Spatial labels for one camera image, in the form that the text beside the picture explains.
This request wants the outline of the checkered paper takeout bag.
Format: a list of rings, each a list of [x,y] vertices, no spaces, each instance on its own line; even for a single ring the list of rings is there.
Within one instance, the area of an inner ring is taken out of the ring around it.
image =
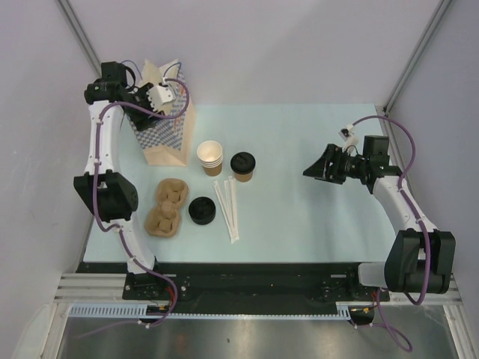
[[[146,60],[141,70],[143,85],[170,85],[176,99],[164,105],[157,114],[165,115],[156,124],[144,131],[134,129],[136,139],[143,151],[146,161],[151,166],[188,165],[195,128],[196,111],[186,80],[178,60],[171,61],[161,67]]]

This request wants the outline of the brown paper coffee cup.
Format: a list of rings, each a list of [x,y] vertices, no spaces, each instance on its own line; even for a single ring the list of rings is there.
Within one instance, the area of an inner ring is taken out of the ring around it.
[[[240,173],[234,171],[234,178],[239,182],[248,182],[253,177],[254,171],[249,171],[248,173]]]

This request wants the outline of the stack of paper cups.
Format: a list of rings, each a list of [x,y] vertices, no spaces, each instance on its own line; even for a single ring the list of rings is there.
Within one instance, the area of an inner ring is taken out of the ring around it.
[[[196,153],[206,175],[216,177],[222,172],[223,149],[219,142],[205,141]]]

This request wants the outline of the black cup lid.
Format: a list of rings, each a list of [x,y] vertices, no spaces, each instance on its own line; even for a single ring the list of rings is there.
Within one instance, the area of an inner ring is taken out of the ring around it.
[[[231,157],[230,166],[235,174],[250,174],[255,169],[256,160],[251,153],[242,151]]]

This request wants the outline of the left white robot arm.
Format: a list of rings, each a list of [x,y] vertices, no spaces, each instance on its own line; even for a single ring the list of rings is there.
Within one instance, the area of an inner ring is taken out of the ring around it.
[[[153,273],[156,258],[140,235],[136,217],[138,192],[121,173],[118,137],[126,112],[126,97],[132,90],[127,75],[132,70],[116,61],[100,65],[100,77],[84,92],[91,124],[88,160],[73,186],[104,232],[117,235],[126,255],[127,271],[146,274],[139,282],[148,298],[160,297],[165,280]]]

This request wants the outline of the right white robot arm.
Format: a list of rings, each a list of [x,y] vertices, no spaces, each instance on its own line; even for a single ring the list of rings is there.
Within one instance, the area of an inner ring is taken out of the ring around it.
[[[362,300],[373,287],[408,295],[444,294],[452,275],[456,241],[441,231],[420,210],[401,170],[391,165],[386,136],[365,137],[363,151],[352,156],[350,150],[328,144],[322,156],[303,172],[323,182],[343,184],[360,180],[385,210],[396,233],[384,262],[361,263],[358,274],[347,278],[345,290],[354,300]]]

